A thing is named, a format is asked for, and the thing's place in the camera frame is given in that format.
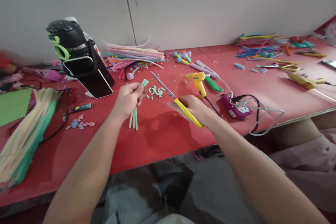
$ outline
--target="left hand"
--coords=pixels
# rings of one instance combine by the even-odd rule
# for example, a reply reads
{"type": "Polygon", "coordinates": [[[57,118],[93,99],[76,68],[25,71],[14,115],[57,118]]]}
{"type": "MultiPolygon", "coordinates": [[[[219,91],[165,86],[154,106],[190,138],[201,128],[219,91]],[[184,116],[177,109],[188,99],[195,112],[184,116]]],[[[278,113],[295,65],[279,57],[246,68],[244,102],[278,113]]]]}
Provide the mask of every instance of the left hand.
{"type": "Polygon", "coordinates": [[[138,82],[122,86],[110,116],[125,121],[134,108],[140,106],[146,94],[147,89],[138,82]]]}

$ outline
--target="hand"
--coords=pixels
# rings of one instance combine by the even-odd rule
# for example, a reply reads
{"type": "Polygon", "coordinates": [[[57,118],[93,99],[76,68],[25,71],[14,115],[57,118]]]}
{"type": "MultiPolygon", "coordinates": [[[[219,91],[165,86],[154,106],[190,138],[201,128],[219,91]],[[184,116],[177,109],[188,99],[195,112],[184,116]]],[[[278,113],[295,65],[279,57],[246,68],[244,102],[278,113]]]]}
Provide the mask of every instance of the hand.
{"type": "Polygon", "coordinates": [[[125,121],[134,108],[140,106],[146,94],[147,89],[138,82],[122,86],[110,116],[125,121]]]}
{"type": "MultiPolygon", "coordinates": [[[[179,100],[184,104],[184,106],[189,110],[189,112],[205,127],[210,124],[213,118],[219,116],[215,114],[210,108],[208,108],[200,99],[196,96],[188,95],[188,96],[181,96],[179,100]]],[[[190,121],[185,113],[180,109],[180,107],[173,102],[167,102],[167,105],[179,112],[185,119],[190,121]]]]}

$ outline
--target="phone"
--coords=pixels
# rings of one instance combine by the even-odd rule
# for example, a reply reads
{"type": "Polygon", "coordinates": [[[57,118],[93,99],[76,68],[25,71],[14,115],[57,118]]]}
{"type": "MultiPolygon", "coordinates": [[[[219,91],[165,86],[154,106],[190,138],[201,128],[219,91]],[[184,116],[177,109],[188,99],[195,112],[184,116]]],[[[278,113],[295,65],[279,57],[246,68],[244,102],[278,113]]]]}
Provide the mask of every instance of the phone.
{"type": "Polygon", "coordinates": [[[333,60],[323,60],[323,61],[320,61],[322,64],[324,65],[327,65],[331,68],[333,68],[334,70],[336,70],[336,61],[333,61],[333,60]]]}
{"type": "Polygon", "coordinates": [[[72,75],[79,75],[79,74],[86,74],[86,73],[88,74],[88,73],[91,73],[95,68],[93,60],[89,56],[64,60],[63,66],[72,75]]]}

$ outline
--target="bundle of pipe cleaners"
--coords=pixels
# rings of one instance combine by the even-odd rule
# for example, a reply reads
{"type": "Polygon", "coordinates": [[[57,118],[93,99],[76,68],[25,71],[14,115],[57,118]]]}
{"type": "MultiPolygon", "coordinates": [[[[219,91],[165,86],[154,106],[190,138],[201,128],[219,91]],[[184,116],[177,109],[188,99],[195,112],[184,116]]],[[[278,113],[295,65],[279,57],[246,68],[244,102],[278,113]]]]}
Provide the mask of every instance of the bundle of pipe cleaners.
{"type": "Polygon", "coordinates": [[[262,56],[265,55],[265,53],[270,54],[270,53],[276,53],[276,52],[282,52],[283,49],[280,48],[279,46],[271,45],[271,46],[266,46],[266,47],[257,47],[257,48],[248,48],[246,46],[243,46],[238,54],[238,58],[246,58],[246,57],[251,57],[251,56],[262,56]]]}
{"type": "Polygon", "coordinates": [[[110,56],[108,57],[110,62],[110,66],[108,66],[108,68],[111,68],[112,71],[115,71],[117,69],[123,69],[137,61],[150,62],[151,64],[161,67],[155,62],[165,60],[162,52],[156,51],[154,49],[139,48],[145,46],[148,41],[149,39],[145,44],[138,46],[121,46],[105,42],[108,45],[106,54],[110,56]]]}
{"type": "Polygon", "coordinates": [[[24,179],[62,92],[43,88],[34,90],[34,94],[34,109],[15,129],[0,153],[1,189],[15,186],[24,179]]]}
{"type": "Polygon", "coordinates": [[[252,45],[263,45],[266,41],[271,41],[274,39],[278,39],[275,37],[275,34],[272,35],[251,35],[244,36],[241,35],[235,42],[236,46],[252,46],[252,45]]]}

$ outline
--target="pink power strip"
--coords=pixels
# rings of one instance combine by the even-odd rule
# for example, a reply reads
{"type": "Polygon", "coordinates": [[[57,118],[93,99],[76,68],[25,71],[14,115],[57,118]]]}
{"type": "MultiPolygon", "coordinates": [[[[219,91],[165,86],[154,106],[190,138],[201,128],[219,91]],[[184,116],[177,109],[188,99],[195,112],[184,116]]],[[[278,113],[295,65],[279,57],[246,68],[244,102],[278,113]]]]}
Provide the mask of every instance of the pink power strip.
{"type": "Polygon", "coordinates": [[[250,108],[244,106],[237,108],[236,106],[230,104],[230,98],[231,94],[225,94],[220,99],[220,102],[224,105],[233,118],[243,120],[246,118],[246,116],[253,114],[253,111],[250,108]]]}

